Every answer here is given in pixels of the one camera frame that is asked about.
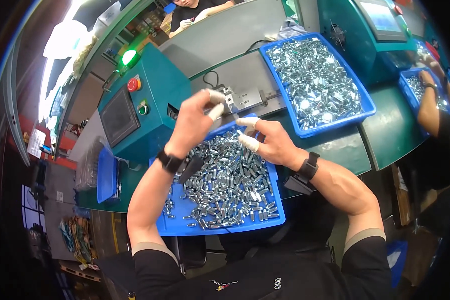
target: machine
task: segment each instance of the machine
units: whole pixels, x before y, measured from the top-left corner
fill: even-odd
[[[173,133],[180,105],[192,95],[190,80],[156,47],[121,72],[98,107],[114,156],[148,165]]]
[[[321,33],[365,86],[398,80],[415,62],[417,46],[391,0],[320,0]]]

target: hand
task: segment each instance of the hand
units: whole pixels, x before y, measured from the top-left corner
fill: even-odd
[[[241,117],[236,120],[236,124],[247,126],[245,134],[238,137],[240,143],[272,164],[282,165],[296,172],[309,157],[307,151],[295,147],[280,122]]]
[[[198,16],[195,17],[194,23],[197,23],[197,22],[200,22],[200,21],[204,20],[206,17],[209,16],[209,12],[210,12],[210,9],[208,9],[208,8],[202,10],[201,13],[199,13]]]
[[[185,29],[189,28],[190,26],[192,26],[192,24],[193,24],[193,22],[191,19],[182,20],[182,21],[180,21],[180,29],[185,30]]]
[[[431,55],[422,55],[420,57],[420,62],[425,64],[433,72],[433,74],[437,75],[438,78],[445,77],[444,70]]]
[[[427,71],[421,71],[418,75],[424,85],[426,84],[435,85],[435,81],[433,80],[432,75],[430,75],[430,73],[428,73]]]
[[[201,90],[185,100],[180,107],[172,137],[165,146],[165,153],[179,159],[186,158],[190,150],[205,139],[215,120],[223,114],[224,102],[224,94],[210,89]],[[215,107],[205,116],[204,108],[211,104]]]

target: red button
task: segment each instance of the red button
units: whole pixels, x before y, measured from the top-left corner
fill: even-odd
[[[395,5],[395,12],[397,13],[397,15],[403,15],[404,14],[402,9],[398,5]]]
[[[135,92],[136,90],[138,90],[139,87],[139,82],[138,80],[136,80],[135,78],[132,78],[128,81],[128,84],[126,86],[128,88],[128,91],[130,93]]]

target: red emergency stop button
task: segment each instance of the red emergency stop button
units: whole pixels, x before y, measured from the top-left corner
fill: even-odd
[[[402,9],[398,5],[395,5],[394,9],[395,9],[395,12],[397,13],[397,15],[403,15],[404,14]]]
[[[128,88],[128,91],[130,93],[133,93],[137,90],[140,90],[140,88],[142,87],[142,83],[140,82],[140,79],[132,78],[128,81],[126,87]]]

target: logo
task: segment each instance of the logo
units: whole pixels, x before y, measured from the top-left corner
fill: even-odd
[[[230,282],[230,283],[220,283],[220,282],[217,282],[217,281],[215,281],[215,280],[209,280],[209,281],[211,281],[211,282],[213,282],[214,284],[218,285],[218,288],[217,288],[215,291],[221,291],[221,290],[224,290],[225,288],[228,288],[230,285],[235,284],[235,283],[238,283],[238,281]]]
[[[275,279],[275,290],[279,290],[282,288],[282,278]]]

